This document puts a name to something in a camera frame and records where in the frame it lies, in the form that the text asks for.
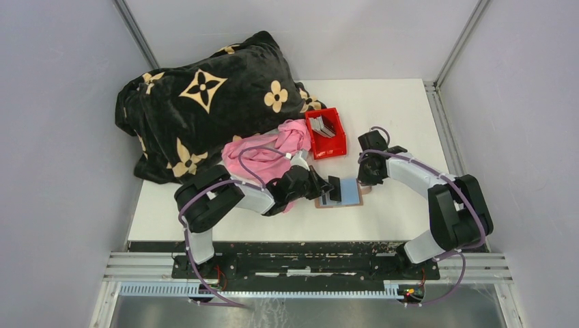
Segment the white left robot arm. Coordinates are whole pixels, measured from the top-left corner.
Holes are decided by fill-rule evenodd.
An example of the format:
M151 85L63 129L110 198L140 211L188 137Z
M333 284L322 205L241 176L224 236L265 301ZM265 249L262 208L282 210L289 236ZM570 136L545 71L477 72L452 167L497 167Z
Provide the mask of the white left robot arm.
M236 180L223 165L183 184L174 194L178 220L183 225L188 267L205 278L215 268L212 228L232 209L242 208L262 216L284 212L296 200L314 200L334 189L312 166L293 165L282 177L265 186Z

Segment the red plastic bin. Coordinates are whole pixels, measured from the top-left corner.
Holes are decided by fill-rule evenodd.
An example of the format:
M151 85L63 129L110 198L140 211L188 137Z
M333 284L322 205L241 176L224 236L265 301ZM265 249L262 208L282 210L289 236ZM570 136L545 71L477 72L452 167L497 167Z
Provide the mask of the red plastic bin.
M309 118L324 116L331 122L336 132L333 138L325 138L313 132ZM330 157L345 156L348 153L347 138L343 129L338 111L335 108L307 111L305 113L306 124L311 136L311 151L315 160L328 159Z

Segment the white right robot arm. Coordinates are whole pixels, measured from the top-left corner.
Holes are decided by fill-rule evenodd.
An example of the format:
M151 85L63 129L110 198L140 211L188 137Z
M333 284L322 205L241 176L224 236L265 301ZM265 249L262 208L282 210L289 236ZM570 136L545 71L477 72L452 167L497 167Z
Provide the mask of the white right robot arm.
M358 181L364 186L387 178L405 184L427 200L429 227L396 251L396 274L411 279L428 260L442 260L485 244L494 230L479 181L434 169L401 146L390 147L377 130L358 137Z

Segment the tan leather card holder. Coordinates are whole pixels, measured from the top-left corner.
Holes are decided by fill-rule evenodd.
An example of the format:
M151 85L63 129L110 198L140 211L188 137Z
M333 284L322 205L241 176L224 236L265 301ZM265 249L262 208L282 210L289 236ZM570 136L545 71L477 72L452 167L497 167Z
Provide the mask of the tan leather card holder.
M371 186L363 186L356 178L340 178L339 188L315 199L316 208L345 208L362 206L363 196L372 192Z

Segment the black credit card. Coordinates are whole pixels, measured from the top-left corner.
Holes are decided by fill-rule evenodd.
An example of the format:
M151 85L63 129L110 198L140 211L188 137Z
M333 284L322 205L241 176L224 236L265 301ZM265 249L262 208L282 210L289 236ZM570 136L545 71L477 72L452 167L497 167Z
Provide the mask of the black credit card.
M328 197L334 202L341 202L341 179L336 176L329 176L328 183L332 186L332 189L328 192Z

